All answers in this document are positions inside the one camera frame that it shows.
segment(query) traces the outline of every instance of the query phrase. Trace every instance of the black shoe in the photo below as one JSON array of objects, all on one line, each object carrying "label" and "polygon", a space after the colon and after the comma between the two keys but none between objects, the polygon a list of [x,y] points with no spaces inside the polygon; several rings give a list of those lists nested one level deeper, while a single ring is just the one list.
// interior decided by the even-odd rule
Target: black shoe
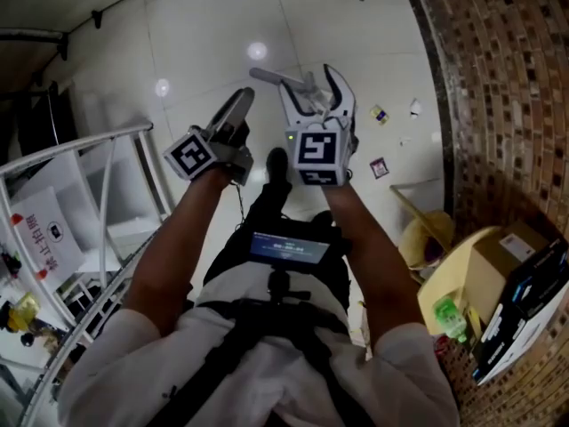
[{"label": "black shoe", "polygon": [[330,228],[333,222],[332,212],[329,210],[318,213],[311,221],[311,223],[316,224],[318,228]]},{"label": "black shoe", "polygon": [[269,183],[287,181],[288,155],[285,149],[275,147],[267,157],[267,173]]}]

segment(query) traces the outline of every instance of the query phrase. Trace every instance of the black chest strap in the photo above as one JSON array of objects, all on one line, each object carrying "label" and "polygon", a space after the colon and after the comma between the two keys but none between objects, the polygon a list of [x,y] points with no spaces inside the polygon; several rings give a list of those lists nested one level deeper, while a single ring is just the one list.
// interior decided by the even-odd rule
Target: black chest strap
[{"label": "black chest strap", "polygon": [[242,299],[205,302],[198,307],[206,307],[226,319],[234,319],[235,326],[218,347],[208,352],[204,364],[148,427],[182,427],[189,423],[225,377],[236,370],[244,354],[267,335],[289,339],[324,377],[332,402],[345,425],[373,426],[370,416],[339,384],[330,367],[332,353],[314,331],[314,327],[325,327],[336,333],[348,334],[344,324],[333,314],[307,302],[293,305]]}]

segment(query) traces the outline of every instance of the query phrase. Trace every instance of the mosaic tile wall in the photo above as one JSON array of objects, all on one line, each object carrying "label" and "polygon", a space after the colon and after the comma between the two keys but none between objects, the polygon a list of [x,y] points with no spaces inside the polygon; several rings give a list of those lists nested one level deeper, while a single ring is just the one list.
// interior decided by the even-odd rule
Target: mosaic tile wall
[{"label": "mosaic tile wall", "polygon": [[[452,134],[458,237],[522,217],[569,238],[569,0],[422,1],[411,0]],[[568,317],[569,295],[532,349],[480,388],[462,347],[447,353],[462,425],[569,425]]]}]

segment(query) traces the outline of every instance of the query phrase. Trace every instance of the plastic bottle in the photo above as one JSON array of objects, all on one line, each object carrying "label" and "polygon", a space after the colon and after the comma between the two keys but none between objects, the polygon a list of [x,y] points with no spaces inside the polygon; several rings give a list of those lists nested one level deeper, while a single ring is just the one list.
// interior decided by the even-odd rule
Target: plastic bottle
[{"label": "plastic bottle", "polygon": [[450,297],[445,296],[435,302],[433,312],[438,324],[449,338],[456,339],[461,343],[466,342],[466,319],[461,315]]}]

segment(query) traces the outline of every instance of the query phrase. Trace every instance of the person's right arm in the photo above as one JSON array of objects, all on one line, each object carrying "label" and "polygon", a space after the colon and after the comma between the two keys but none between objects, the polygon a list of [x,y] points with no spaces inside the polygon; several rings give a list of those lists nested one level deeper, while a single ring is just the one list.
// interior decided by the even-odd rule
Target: person's right arm
[{"label": "person's right arm", "polygon": [[323,191],[342,236],[352,243],[348,262],[364,295],[372,348],[396,326],[423,323],[405,261],[351,185]]}]

